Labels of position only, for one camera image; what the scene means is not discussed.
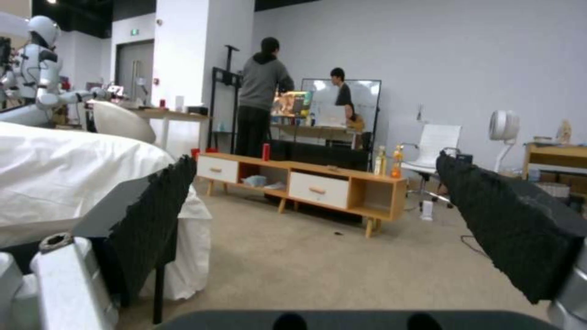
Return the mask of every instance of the gray hoodie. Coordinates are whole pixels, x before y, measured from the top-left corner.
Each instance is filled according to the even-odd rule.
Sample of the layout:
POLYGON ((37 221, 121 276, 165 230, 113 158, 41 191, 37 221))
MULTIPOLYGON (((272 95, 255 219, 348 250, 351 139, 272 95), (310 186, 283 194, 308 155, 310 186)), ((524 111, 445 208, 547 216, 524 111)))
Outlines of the gray hoodie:
POLYGON ((294 89, 285 65, 272 54, 256 53, 245 63, 242 75, 241 106, 269 111, 278 84, 282 91, 294 89))

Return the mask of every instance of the white office chair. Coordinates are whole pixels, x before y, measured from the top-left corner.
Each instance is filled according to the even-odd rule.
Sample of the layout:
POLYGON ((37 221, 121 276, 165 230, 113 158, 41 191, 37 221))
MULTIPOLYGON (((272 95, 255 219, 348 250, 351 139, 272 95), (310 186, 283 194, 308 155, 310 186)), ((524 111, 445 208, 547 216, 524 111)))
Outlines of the white office chair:
POLYGON ((432 201, 441 200, 447 203, 448 207, 453 205, 446 197, 426 190, 426 183, 431 176, 436 174, 436 158, 442 150, 447 153, 457 154, 459 150, 458 138, 461 135, 461 126, 453 125, 424 125, 420 143, 402 143, 402 146, 413 146, 420 151, 418 159, 415 161, 405 161, 402 163, 402 169, 411 170, 422 176, 419 190, 410 190, 407 193, 417 193, 420 198, 432 196, 432 201))
POLYGON ((155 142, 156 136, 151 125, 135 113, 112 102, 95 101, 93 104, 98 133, 128 137, 150 144, 155 142))

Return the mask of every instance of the chair armrest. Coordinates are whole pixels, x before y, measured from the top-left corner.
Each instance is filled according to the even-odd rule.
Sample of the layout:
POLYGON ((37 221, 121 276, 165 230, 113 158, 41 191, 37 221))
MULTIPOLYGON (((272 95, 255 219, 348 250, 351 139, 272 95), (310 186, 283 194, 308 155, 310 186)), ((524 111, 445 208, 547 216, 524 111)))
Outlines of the chair armrest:
POLYGON ((404 146, 411 146, 411 147, 414 147, 414 148, 416 148, 416 149, 419 149, 418 145, 417 145, 417 144, 415 144, 415 143, 405 143, 405 142, 402 142, 402 143, 400 143, 400 146, 401 146, 402 148, 403 148, 404 146))

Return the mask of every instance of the drawer handle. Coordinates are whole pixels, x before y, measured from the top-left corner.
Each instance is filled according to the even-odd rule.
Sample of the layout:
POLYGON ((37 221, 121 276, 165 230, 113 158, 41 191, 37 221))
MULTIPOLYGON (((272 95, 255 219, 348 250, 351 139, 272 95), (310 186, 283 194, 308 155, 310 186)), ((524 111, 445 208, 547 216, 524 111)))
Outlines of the drawer handle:
POLYGON ((308 189, 310 189, 311 192, 316 193, 316 194, 320 194, 320 195, 326 194, 326 190, 321 189, 321 188, 309 187, 308 189))

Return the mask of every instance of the white robot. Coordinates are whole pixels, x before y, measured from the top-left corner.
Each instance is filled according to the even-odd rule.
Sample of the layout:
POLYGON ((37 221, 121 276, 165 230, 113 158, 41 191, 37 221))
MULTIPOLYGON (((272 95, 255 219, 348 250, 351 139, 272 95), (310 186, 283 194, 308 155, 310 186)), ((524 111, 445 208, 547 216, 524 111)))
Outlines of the white robot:
POLYGON ((62 63, 54 52, 59 26, 48 17, 35 16, 28 21, 28 32, 30 42, 18 50, 7 65, 0 67, 0 102, 7 98, 24 101, 25 107, 19 111, 26 116, 32 110, 45 112, 64 104, 109 96, 99 87, 91 91, 60 93, 62 63))

